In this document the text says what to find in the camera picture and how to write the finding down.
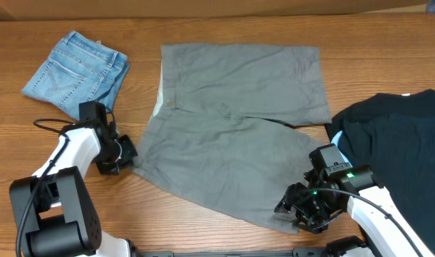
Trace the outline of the grey shorts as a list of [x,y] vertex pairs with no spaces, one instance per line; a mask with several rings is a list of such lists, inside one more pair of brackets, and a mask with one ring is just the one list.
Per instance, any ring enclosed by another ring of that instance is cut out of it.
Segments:
[[317,47],[165,45],[133,171],[198,205],[296,234],[294,215],[274,209],[319,146],[300,127],[330,121]]

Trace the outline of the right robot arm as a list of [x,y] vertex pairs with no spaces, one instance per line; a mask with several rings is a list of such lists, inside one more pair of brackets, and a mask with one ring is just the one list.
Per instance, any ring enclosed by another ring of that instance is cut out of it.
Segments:
[[334,144],[316,148],[309,160],[312,170],[304,173],[308,184],[290,185],[274,212],[293,213],[294,227],[310,233],[325,231],[348,213],[369,242],[349,236],[322,250],[296,250],[294,256],[432,256],[369,166],[351,166]]

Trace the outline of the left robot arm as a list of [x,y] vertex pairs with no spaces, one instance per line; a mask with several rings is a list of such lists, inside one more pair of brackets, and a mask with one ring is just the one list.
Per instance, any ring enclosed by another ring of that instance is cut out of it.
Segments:
[[138,155],[118,135],[111,110],[97,101],[79,104],[79,120],[58,130],[58,146],[32,176],[9,187],[16,221],[16,255],[30,257],[140,256],[128,239],[104,232],[84,178],[91,164],[118,175]]

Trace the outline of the folded blue denim jeans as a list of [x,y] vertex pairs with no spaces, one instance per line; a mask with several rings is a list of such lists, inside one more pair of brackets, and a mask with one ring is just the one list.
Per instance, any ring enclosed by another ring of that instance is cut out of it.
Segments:
[[122,52],[71,31],[53,47],[21,92],[78,119],[83,102],[97,101],[113,109],[129,68]]

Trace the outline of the black t-shirt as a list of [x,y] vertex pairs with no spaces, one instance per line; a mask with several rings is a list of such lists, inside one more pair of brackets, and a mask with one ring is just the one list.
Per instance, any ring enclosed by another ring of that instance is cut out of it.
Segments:
[[435,255],[435,90],[376,94],[325,126],[351,165],[369,165]]

